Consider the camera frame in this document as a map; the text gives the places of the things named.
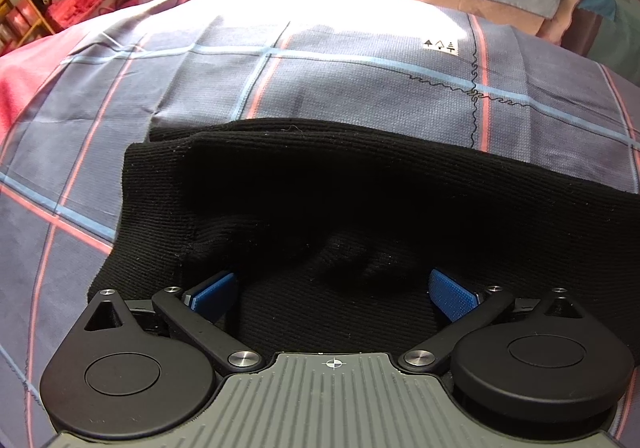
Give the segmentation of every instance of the black cloth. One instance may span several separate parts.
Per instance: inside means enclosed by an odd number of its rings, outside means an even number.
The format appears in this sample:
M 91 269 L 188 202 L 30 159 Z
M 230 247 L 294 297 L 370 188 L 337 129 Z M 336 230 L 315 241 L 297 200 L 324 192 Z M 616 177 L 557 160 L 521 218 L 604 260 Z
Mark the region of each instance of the black cloth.
M 89 291 L 149 298 L 219 269 L 269 356 L 399 354 L 436 331 L 433 266 L 520 297 L 567 287 L 640 359 L 640 197 L 482 152 L 322 121 L 159 130 L 124 158 Z

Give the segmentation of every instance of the gray ribbed plate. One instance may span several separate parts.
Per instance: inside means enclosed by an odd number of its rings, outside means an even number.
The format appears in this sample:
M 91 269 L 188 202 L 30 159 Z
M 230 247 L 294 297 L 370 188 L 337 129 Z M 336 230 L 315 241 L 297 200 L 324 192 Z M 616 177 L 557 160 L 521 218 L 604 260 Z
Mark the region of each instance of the gray ribbed plate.
M 525 448 L 478 425 L 432 376 L 402 374 L 386 354 L 280 354 L 257 374 L 229 377 L 210 407 L 127 448 Z M 114 443 L 61 434 L 50 448 Z M 555 444 L 612 448 L 605 434 Z

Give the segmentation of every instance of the silver bolt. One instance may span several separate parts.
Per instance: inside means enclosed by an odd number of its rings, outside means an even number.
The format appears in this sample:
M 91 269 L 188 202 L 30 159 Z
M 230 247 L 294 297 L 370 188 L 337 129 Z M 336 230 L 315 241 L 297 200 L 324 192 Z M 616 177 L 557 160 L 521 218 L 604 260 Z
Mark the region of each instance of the silver bolt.
M 426 367 L 436 361 L 436 357 L 429 351 L 409 351 L 404 355 L 404 361 L 414 367 Z
M 229 356 L 229 363 L 236 367 L 251 367 L 260 361 L 260 354 L 253 351 L 238 351 Z

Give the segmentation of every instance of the white label patch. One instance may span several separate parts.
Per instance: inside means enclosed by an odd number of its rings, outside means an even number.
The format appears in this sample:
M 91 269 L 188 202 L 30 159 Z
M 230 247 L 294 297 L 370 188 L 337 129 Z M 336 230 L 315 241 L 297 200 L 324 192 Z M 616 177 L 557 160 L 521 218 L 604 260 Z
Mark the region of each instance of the white label patch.
M 458 39 L 425 37 L 422 39 L 422 48 L 458 56 Z

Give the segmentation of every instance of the blue gripper pad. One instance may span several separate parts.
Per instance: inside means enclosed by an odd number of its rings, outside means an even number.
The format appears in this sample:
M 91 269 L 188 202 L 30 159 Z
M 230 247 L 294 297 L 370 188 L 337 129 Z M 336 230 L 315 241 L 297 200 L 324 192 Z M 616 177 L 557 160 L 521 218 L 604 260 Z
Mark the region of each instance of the blue gripper pad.
M 452 322 L 478 306 L 478 297 L 437 269 L 429 276 L 429 296 L 434 305 Z
M 238 298 L 238 279 L 223 271 L 188 290 L 182 301 L 192 310 L 215 323 L 231 309 Z

